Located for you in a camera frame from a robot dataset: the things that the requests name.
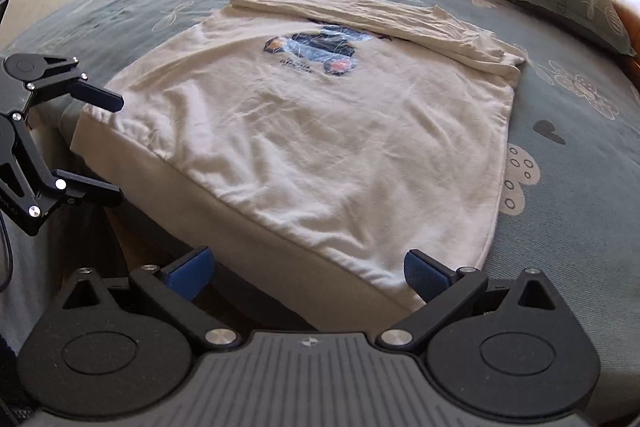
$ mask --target logo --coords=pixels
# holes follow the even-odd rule
[[[358,61],[353,56],[356,49],[352,42],[372,39],[368,33],[359,32],[344,26],[324,25],[318,33],[294,33],[290,37],[278,36],[264,45],[264,51],[271,54],[288,53],[294,57],[306,58],[322,64],[324,73],[341,76],[352,71]],[[309,68],[301,67],[297,60],[281,60],[286,66],[310,73]]]
[[[302,344],[305,347],[314,347],[320,344],[320,341],[314,337],[307,337],[306,339],[302,339],[300,341],[300,344]]]

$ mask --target metal screw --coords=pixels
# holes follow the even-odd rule
[[[237,338],[238,334],[235,331],[226,328],[209,330],[204,335],[204,339],[214,346],[228,346],[228,344],[234,343]]]
[[[389,346],[406,346],[414,339],[414,336],[409,331],[386,330],[380,335],[380,339]]]

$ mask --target fabric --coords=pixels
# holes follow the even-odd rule
[[[107,114],[88,106],[72,150],[161,226],[182,229],[181,240],[198,230],[175,215],[170,200],[146,198],[158,182],[198,185],[306,255],[347,271],[351,285],[371,285],[410,311],[420,305],[404,281],[410,248],[452,268],[484,263],[516,64],[524,60],[438,7],[232,0],[114,78],[107,87],[123,94],[125,108]],[[119,147],[123,140],[140,151],[130,155],[132,148]],[[156,171],[149,162],[167,163],[184,179],[148,176],[152,184],[140,184],[140,173]],[[450,201],[456,207],[447,211]],[[206,211],[212,221],[215,208]],[[232,267],[232,252],[205,239]],[[296,277],[261,266],[260,251],[245,255],[260,276],[238,275],[258,288],[264,279],[289,285]],[[315,327],[345,327],[322,295],[314,311],[276,298]],[[353,309],[350,322],[362,313]]]
[[[539,8],[559,26],[608,51],[635,57],[631,39],[610,0],[514,0]]]
[[[201,22],[212,9],[218,10],[228,1],[77,0],[32,26],[0,54],[36,52],[78,57],[90,81],[104,86],[142,55]],[[640,94],[598,47],[511,2],[391,1],[406,6],[437,4],[457,19],[487,28],[500,40],[517,42],[526,49],[529,60],[522,67],[509,127],[510,178],[504,186],[484,271],[500,279],[516,277],[526,266],[544,270],[593,340],[602,361],[602,376],[588,409],[590,417],[602,423],[637,409],[640,227],[636,221],[640,200],[629,187],[640,185]],[[45,125],[60,129],[70,142],[81,109],[81,102],[61,97],[33,110]],[[141,176],[141,182],[148,180]],[[192,188],[190,198],[199,193],[197,187]],[[159,197],[163,192],[176,198],[180,195],[174,187],[165,185],[155,186],[151,196]],[[291,298],[309,308],[317,304],[315,295],[324,293],[332,299],[340,317],[350,313],[352,303],[359,307],[361,302],[367,303],[367,315],[387,320],[388,324],[402,312],[388,299],[380,301],[376,294],[343,283],[347,277],[344,271],[337,271],[328,283],[319,285],[314,274],[324,269],[321,260],[300,267],[302,259],[308,259],[302,248],[296,249],[259,225],[240,219],[238,213],[221,203],[218,213],[223,218],[217,222],[203,217],[198,204],[174,204],[174,209],[175,214],[186,214],[201,229],[215,233],[225,248],[238,253],[238,264],[244,264],[243,252],[257,249],[268,258],[265,263],[272,271],[296,273],[290,288],[280,291],[290,292]],[[78,208],[79,212],[84,210],[86,207]],[[78,225],[78,219],[74,216],[72,229],[84,230],[86,224]],[[62,233],[56,227],[52,229]],[[251,241],[257,237],[255,229],[264,232],[260,242]],[[202,243],[199,237],[192,239],[192,247]],[[39,289],[28,282],[43,270],[50,270],[42,261],[36,262],[38,259],[64,259],[73,251],[60,244],[58,235],[48,241],[56,248],[47,248],[47,241],[28,243],[29,250],[16,256],[35,260],[26,264],[19,276],[21,283],[16,287],[24,292],[31,289],[33,294]],[[160,247],[166,246],[164,235],[158,241]],[[243,266],[243,270],[245,273],[252,268]],[[247,286],[236,289],[237,299],[246,297]],[[236,305],[231,288],[225,290]],[[263,301],[257,298],[244,303],[243,309],[260,309]],[[385,315],[389,309],[393,312]],[[11,321],[4,323],[9,327]]]

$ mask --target blue gripper pad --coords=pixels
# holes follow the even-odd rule
[[[178,295],[192,301],[209,284],[215,267],[216,260],[209,248],[197,247],[162,268],[162,279]]]
[[[440,295],[457,278],[456,272],[420,250],[409,250],[404,256],[404,279],[425,302]]]

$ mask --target bed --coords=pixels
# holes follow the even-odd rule
[[[508,137],[518,197],[505,193],[484,269],[497,278],[514,277],[526,266],[543,269],[602,359],[602,377],[590,413],[605,421],[637,410],[640,230],[636,216],[640,199],[634,188],[640,182],[638,90],[610,54],[507,0],[391,1],[422,7],[437,4],[460,20],[491,30],[503,41],[526,50],[527,64],[516,90]],[[146,52],[227,2],[77,0],[32,26],[2,54],[78,56],[91,81],[103,86]],[[69,144],[81,110],[81,103],[65,97],[39,107],[37,116],[46,127],[59,130]],[[526,166],[535,175],[524,175],[526,168],[515,161],[518,154],[527,159]],[[179,250],[180,241],[168,238],[130,205],[121,216],[134,223],[140,235],[155,238],[165,248],[176,244]],[[241,234],[240,229],[232,232]],[[256,298],[264,295],[260,290],[278,297],[269,283],[246,269],[237,270],[241,263],[222,262],[248,281],[238,283],[233,273],[221,280],[221,291],[230,300],[236,299],[238,308],[251,309],[253,287],[258,288]],[[301,273],[318,269],[299,260],[295,266]],[[273,284],[282,285],[282,281]],[[307,301],[318,302],[321,291],[310,288]],[[284,298],[280,301],[294,307]],[[303,309],[296,311],[305,318]]]

